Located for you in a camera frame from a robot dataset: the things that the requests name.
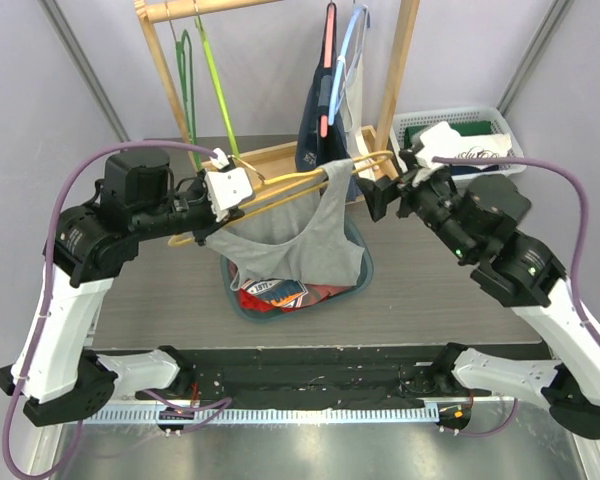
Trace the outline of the yellow wooden hanger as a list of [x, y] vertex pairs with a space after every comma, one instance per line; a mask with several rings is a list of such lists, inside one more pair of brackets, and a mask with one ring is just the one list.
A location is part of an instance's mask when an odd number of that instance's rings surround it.
[[[380, 166], [384, 163], [389, 163], [393, 165], [393, 160], [396, 158], [396, 155], [391, 150], [381, 150], [369, 153], [367, 155], [358, 156], [353, 159], [354, 167], [350, 172], [351, 176], [358, 176], [361, 172], [366, 170], [379, 170]], [[308, 185], [315, 178], [321, 178], [322, 176], [326, 176], [323, 168], [317, 168], [310, 172], [301, 172], [301, 173], [289, 173], [280, 175], [278, 177], [272, 178], [270, 180], [264, 180], [260, 185], [258, 185], [254, 189], [255, 197], [249, 201], [242, 201], [238, 204], [238, 207], [241, 209], [249, 209], [254, 205], [263, 204], [265, 201], [280, 196], [285, 192], [288, 192], [294, 188], [299, 186]], [[246, 214], [242, 217], [242, 220], [246, 220], [251, 216], [255, 216], [260, 213], [264, 213], [276, 206], [282, 205], [287, 201], [294, 200], [300, 196], [306, 195], [313, 191], [319, 190], [324, 187], [328, 183], [327, 180], [318, 183], [317, 185], [307, 187], [306, 189], [291, 195], [288, 198], [283, 200], [279, 200], [273, 202], [266, 207], [261, 207], [257, 210], [254, 210], [252, 213]]]

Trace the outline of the grey tank top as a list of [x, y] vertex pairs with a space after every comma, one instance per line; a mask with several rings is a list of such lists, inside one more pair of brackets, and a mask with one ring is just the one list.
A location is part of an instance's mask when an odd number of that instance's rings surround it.
[[353, 166], [351, 159], [331, 161], [315, 181], [326, 181], [325, 187], [207, 237], [207, 247], [237, 267], [235, 288], [260, 280], [357, 283], [364, 249], [347, 239], [344, 226]]

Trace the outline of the lime green hanger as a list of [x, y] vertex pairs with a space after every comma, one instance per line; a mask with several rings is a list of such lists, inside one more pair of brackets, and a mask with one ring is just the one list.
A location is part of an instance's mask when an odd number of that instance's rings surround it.
[[240, 156], [240, 149], [238, 146], [238, 142], [236, 139], [236, 135], [233, 129], [233, 124], [230, 118], [230, 112], [227, 105], [226, 97], [224, 94], [224, 90], [222, 87], [221, 79], [219, 76], [219, 71], [217, 69], [216, 61], [212, 52], [211, 44], [207, 35], [206, 30], [204, 29], [202, 20], [199, 15], [194, 16], [195, 25], [197, 31], [199, 33], [199, 37], [202, 44], [202, 49], [204, 52], [205, 60], [207, 63], [207, 68], [211, 77], [211, 82], [214, 88], [215, 96], [218, 102], [220, 114], [222, 117], [222, 121], [225, 127], [226, 136], [229, 142], [229, 147], [232, 155], [234, 157]]

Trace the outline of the dark green hanger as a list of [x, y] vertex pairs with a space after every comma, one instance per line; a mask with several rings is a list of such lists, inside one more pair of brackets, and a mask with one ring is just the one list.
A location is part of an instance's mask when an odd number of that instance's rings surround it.
[[192, 144], [197, 143], [196, 114], [195, 114], [195, 87], [194, 87], [194, 62], [191, 37], [187, 29], [180, 36], [174, 37], [176, 63], [178, 77], [182, 94], [182, 103], [187, 127], [188, 140]]

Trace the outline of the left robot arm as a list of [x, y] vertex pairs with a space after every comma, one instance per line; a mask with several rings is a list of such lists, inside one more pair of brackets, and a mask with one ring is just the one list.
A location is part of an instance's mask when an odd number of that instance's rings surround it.
[[180, 399], [195, 382], [192, 364], [172, 346], [108, 356], [86, 348], [105, 295], [143, 241], [218, 229], [205, 174], [176, 181], [165, 150], [110, 156], [94, 196], [64, 210], [55, 226], [53, 286], [43, 289], [45, 325], [25, 377], [24, 415], [37, 427], [84, 420], [114, 397], [144, 390]]

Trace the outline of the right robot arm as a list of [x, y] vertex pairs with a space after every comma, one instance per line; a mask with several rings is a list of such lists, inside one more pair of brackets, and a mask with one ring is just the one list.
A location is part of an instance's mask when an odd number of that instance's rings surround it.
[[396, 178], [357, 180], [370, 216], [416, 215], [471, 267], [471, 279], [523, 319], [552, 351], [549, 360], [513, 360], [449, 343], [406, 386], [418, 396], [476, 390], [502, 393], [546, 411], [560, 426], [600, 440], [600, 324], [584, 307], [578, 264], [564, 265], [520, 223], [531, 202], [505, 175], [480, 175], [464, 188], [452, 179], [452, 160], [431, 162], [403, 151], [407, 170]]

